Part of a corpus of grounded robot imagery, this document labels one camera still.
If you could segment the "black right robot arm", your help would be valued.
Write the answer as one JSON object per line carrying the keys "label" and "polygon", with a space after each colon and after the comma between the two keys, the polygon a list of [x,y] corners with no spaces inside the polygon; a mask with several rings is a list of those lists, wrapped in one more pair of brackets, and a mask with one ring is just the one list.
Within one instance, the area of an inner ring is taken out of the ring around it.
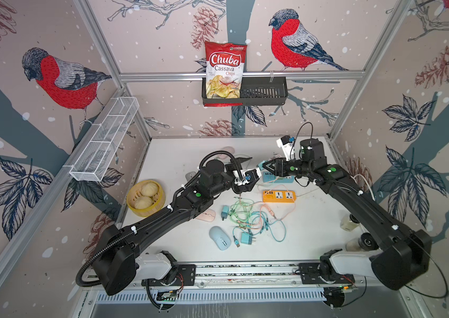
{"label": "black right robot arm", "polygon": [[302,140],[298,152],[296,138],[285,135],[276,142],[284,157],[268,160],[262,167],[277,177],[307,178],[346,208],[372,242],[365,251],[334,249],[322,255],[319,275],[324,282],[350,274],[376,278],[390,290],[399,290],[428,271],[434,260],[431,237],[393,218],[362,191],[345,168],[329,164],[321,141]]}

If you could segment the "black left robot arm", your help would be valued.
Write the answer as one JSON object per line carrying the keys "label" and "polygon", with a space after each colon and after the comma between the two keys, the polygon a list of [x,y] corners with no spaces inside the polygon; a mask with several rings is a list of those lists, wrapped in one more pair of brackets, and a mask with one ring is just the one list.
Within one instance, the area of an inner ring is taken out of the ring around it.
{"label": "black left robot arm", "polygon": [[196,175],[175,191],[166,207],[122,229],[114,225],[105,229],[94,253],[79,269],[76,284],[101,285],[108,295],[118,294],[134,280],[141,268],[136,260],[152,243],[208,210],[223,192],[251,192],[262,175],[260,168],[243,169],[244,159],[227,151],[222,154],[231,161],[224,164],[215,159],[219,153],[212,152],[201,161]]}

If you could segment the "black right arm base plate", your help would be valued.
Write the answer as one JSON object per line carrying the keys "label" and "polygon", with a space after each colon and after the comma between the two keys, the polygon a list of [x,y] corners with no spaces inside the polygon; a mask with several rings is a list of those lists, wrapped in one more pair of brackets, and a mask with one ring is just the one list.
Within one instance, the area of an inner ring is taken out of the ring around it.
{"label": "black right arm base plate", "polygon": [[296,273],[303,284],[354,284],[353,275],[338,274],[329,262],[299,263]]}

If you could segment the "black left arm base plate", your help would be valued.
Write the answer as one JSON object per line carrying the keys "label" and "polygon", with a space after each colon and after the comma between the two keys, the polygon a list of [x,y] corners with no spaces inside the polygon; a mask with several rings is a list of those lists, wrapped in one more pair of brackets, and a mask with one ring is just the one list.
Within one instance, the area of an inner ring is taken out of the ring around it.
{"label": "black left arm base plate", "polygon": [[149,281],[150,286],[162,287],[180,287],[193,286],[195,283],[194,264],[175,265],[171,264],[157,264],[147,265],[138,270],[136,279],[141,281],[142,286],[146,286]]}

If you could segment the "light blue wireless mouse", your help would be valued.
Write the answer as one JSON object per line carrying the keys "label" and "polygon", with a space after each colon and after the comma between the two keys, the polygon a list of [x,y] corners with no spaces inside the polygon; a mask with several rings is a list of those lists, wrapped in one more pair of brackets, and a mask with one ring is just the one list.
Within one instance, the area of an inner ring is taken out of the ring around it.
{"label": "light blue wireless mouse", "polygon": [[221,251],[227,250],[231,246],[231,239],[221,227],[214,226],[210,228],[209,237]]}

